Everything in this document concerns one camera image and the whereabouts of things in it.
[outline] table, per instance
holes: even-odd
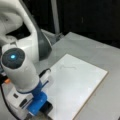
[[[70,32],[53,45],[53,51],[48,59],[35,64],[37,72],[40,73],[43,69],[51,67],[65,54],[71,54],[109,72],[76,120],[118,120],[120,116],[120,50]],[[8,118],[14,120],[3,104],[1,94],[0,108],[1,120]]]

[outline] black wall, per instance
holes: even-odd
[[[50,0],[24,0],[43,29],[54,32]],[[57,0],[60,29],[120,47],[119,0]]]

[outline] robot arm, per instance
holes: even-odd
[[[38,28],[36,22],[32,18],[31,14],[29,13],[28,9],[26,8],[26,6],[22,2],[22,0],[0,1],[0,9],[1,9],[1,12],[2,11],[6,12],[6,10],[7,10],[7,12],[11,11],[13,13],[17,13],[17,17],[18,17],[18,15],[21,17],[22,21],[24,22],[24,24],[26,25],[26,27],[28,28],[28,30],[30,32],[30,36],[25,37],[20,40],[16,40],[14,37],[12,37],[12,42],[10,42],[2,47],[2,53],[4,53],[6,50],[8,50],[14,46],[14,47],[18,47],[18,48],[21,48],[22,50],[24,50],[24,52],[29,56],[30,60],[33,63],[38,62],[39,60],[45,59],[46,57],[48,57],[48,55],[50,54],[50,52],[52,50],[50,41]],[[6,43],[6,41],[8,41],[5,36],[3,36],[3,38],[1,37],[1,39],[2,39],[1,41],[4,40],[4,43]]]

